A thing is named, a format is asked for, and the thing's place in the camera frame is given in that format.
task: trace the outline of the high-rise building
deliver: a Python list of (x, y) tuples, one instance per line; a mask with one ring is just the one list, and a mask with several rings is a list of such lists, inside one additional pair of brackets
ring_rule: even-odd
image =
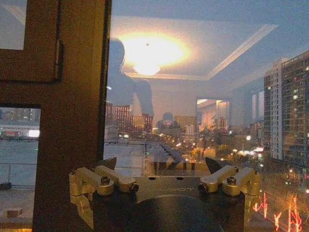
[(264, 145), (265, 154), (282, 159), (282, 58), (273, 63), (264, 78)]
[(282, 63), (283, 156), (309, 164), (309, 51)]

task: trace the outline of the red lights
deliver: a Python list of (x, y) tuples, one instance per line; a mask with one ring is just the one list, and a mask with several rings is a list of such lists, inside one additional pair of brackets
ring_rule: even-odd
[(280, 212), (278, 215), (274, 214), (276, 231), (279, 229), (279, 218), (281, 217), (281, 214), (282, 212)]
[[(253, 205), (253, 210), (255, 212), (259, 211), (260, 208), (264, 209), (264, 218), (267, 219), (267, 210), (268, 210), (268, 203), (266, 193), (263, 194), (263, 200), (260, 197), (261, 204), (258, 206), (258, 203)], [(279, 219), (282, 215), (282, 212), (278, 213), (277, 215), (274, 214), (275, 219), (275, 230), (278, 231), (279, 229)], [(292, 201), (289, 203), (289, 210), (288, 210), (288, 230), (287, 232), (301, 232), (302, 231), (302, 219), (299, 216), (299, 210), (297, 207), (297, 197), (293, 197)]]

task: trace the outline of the ceiling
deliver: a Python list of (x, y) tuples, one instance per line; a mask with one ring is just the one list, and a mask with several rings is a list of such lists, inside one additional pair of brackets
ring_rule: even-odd
[[(185, 56), (147, 78), (206, 81), (237, 88), (263, 77), (272, 62), (309, 50), (309, 1), (117, 0), (111, 37), (165, 35)], [(135, 49), (144, 46), (142, 42)], [(125, 63), (123, 71), (145, 77)]]

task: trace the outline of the metal mount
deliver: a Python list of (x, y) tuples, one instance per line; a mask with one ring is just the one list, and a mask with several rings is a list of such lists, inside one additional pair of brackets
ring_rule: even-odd
[(114, 192), (114, 185), (120, 192), (135, 193), (139, 186), (133, 177), (122, 176), (103, 165), (97, 166), (95, 172), (83, 167), (69, 174), (70, 202), (77, 206), (79, 216), (93, 229), (93, 211), (89, 201), (97, 191), (101, 196), (109, 196)]

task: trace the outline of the window frame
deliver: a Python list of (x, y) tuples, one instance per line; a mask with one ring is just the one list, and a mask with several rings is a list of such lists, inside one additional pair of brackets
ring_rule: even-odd
[(59, 12), (60, 0), (27, 0), (24, 49), (0, 49), (0, 82), (51, 83), (60, 79)]

